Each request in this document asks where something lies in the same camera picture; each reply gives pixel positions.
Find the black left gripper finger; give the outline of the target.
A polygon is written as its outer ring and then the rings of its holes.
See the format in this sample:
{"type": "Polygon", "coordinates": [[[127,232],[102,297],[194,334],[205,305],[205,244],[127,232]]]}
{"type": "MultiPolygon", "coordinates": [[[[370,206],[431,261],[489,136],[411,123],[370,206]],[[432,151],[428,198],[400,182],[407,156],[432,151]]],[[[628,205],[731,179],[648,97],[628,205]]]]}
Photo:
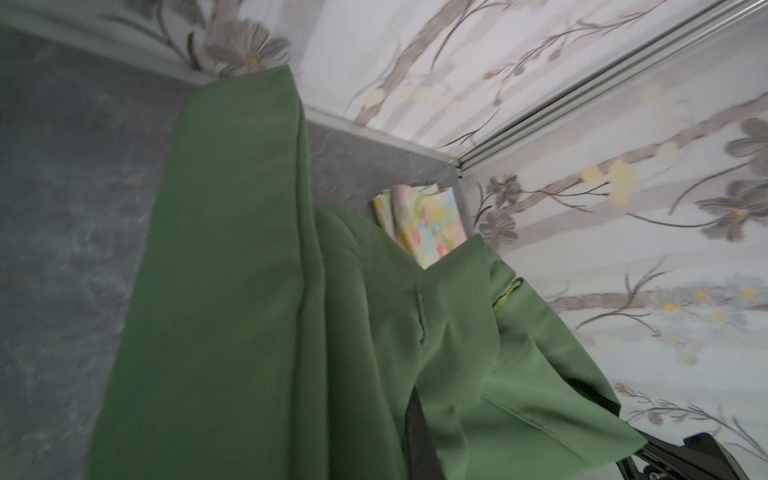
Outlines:
{"type": "Polygon", "coordinates": [[[446,479],[416,388],[412,390],[405,412],[403,455],[410,480],[446,479]]]}

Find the dark green skirt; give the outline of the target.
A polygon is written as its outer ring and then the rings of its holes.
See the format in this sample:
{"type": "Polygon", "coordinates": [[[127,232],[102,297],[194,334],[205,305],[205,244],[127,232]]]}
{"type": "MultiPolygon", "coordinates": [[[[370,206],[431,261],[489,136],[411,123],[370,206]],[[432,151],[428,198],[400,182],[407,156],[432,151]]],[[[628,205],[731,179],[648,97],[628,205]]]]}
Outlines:
{"type": "Polygon", "coordinates": [[[181,112],[86,457],[90,479],[574,479],[640,450],[611,384],[482,238],[428,268],[315,203],[288,67],[181,112]]]}

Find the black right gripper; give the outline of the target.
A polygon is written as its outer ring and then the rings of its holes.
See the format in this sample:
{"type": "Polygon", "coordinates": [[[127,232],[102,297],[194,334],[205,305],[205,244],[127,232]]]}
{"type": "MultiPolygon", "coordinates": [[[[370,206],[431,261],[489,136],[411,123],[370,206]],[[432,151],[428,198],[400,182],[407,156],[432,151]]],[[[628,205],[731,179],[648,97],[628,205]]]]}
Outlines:
{"type": "Polygon", "coordinates": [[[699,433],[678,446],[638,430],[646,444],[616,466],[624,479],[748,480],[736,458],[712,435],[699,433]]]}

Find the pastel floral skirt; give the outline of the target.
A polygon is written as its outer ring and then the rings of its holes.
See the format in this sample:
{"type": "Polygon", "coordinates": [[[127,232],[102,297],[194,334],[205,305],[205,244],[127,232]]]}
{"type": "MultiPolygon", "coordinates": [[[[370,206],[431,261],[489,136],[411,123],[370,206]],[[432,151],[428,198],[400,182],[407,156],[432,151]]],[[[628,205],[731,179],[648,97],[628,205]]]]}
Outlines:
{"type": "Polygon", "coordinates": [[[372,200],[378,225],[422,268],[466,241],[451,187],[394,185],[372,200]]]}

